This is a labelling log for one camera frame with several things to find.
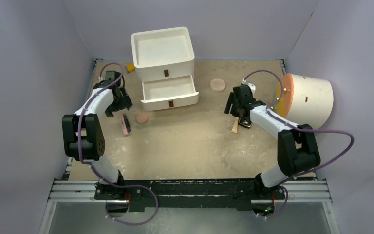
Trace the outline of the beige concealer tube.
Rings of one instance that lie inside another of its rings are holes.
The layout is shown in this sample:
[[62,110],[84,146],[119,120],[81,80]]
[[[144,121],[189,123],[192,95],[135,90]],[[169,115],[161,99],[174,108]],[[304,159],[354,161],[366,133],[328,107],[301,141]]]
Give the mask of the beige concealer tube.
[[235,117],[232,129],[231,129],[232,133],[235,133],[235,134],[238,133],[239,120],[240,120],[239,117]]

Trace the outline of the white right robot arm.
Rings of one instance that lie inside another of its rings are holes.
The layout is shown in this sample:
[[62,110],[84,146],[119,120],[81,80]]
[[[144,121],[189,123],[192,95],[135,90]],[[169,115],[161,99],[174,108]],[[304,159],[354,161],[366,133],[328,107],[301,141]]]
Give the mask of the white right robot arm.
[[253,97],[248,85],[233,87],[224,112],[236,117],[239,126],[250,128],[256,124],[277,140],[277,163],[255,177],[257,197],[268,197],[287,178],[321,163],[312,127],[298,125],[271,112],[264,102]]

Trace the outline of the white three-drawer organizer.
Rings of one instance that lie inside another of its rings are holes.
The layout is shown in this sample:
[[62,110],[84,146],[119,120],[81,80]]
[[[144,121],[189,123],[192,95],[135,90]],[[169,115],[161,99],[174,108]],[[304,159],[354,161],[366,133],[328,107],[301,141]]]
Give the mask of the white three-drawer organizer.
[[198,103],[199,92],[194,84],[195,54],[186,27],[133,33],[131,48],[146,111]]

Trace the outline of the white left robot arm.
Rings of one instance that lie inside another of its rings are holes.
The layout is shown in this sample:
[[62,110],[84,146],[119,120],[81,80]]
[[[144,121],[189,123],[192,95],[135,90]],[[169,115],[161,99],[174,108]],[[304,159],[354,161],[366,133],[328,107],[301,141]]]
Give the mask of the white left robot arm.
[[102,115],[113,117],[115,112],[131,107],[122,73],[107,71],[82,107],[62,117],[65,154],[89,166],[98,177],[97,199],[121,199],[127,193],[121,172],[104,155],[106,141],[100,118]]

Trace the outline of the pink makeup stick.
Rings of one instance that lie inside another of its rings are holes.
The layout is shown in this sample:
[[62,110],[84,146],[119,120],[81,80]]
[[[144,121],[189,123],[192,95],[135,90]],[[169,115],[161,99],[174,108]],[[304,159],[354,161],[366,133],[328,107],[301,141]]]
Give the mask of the pink makeup stick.
[[126,114],[120,116],[120,121],[124,136],[129,136],[131,134],[131,125]]

